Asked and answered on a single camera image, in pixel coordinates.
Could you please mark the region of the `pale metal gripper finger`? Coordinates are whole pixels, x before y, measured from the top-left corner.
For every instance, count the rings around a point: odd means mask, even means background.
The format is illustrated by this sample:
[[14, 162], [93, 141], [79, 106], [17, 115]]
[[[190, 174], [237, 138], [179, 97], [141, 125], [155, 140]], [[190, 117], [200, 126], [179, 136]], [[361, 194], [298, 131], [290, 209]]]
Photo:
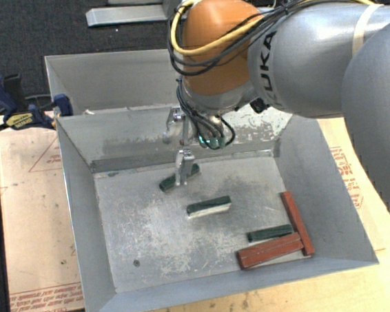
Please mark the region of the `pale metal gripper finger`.
[[186, 173], [185, 173], [185, 156], [183, 150], [179, 150], [175, 158], [175, 185], [180, 186], [186, 182]]
[[192, 175], [192, 168], [195, 162], [195, 157], [190, 149], [183, 150], [183, 173], [185, 184], [187, 184], [188, 178]]

